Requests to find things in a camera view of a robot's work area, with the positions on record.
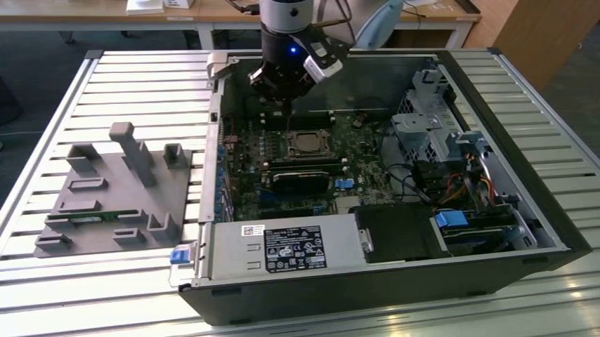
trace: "blue tab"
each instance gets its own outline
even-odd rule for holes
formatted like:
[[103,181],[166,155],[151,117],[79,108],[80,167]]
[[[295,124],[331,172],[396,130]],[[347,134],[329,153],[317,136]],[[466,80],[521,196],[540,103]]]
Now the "blue tab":
[[461,211],[442,211],[436,216],[438,227],[468,226],[465,215]]
[[190,263],[190,249],[178,249],[171,252],[171,264],[183,265]]

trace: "warning label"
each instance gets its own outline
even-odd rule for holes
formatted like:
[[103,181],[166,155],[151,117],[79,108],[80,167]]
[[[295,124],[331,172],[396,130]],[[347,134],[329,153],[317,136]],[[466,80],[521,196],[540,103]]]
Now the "warning label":
[[265,230],[265,254],[270,273],[327,267],[321,226]]

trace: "barcode sticker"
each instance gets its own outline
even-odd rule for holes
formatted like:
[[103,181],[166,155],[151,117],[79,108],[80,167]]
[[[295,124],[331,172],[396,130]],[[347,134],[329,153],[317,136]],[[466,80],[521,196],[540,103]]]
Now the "barcode sticker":
[[263,233],[265,233],[265,225],[242,226],[242,236],[243,237],[262,235]]

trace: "gray 3d-printed holder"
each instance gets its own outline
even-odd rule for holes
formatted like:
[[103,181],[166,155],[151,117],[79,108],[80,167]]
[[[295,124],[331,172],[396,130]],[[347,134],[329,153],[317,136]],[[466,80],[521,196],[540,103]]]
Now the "gray 3d-printed holder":
[[134,125],[114,123],[111,139],[124,155],[74,145],[71,172],[36,240],[33,256],[167,248],[180,241],[191,151],[167,144],[150,152]]

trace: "white box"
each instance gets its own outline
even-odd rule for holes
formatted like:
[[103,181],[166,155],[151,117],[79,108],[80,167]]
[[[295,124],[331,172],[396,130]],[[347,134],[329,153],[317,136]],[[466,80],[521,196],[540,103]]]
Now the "white box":
[[164,7],[190,8],[194,0],[164,0]]
[[162,0],[127,0],[127,15],[163,13]]

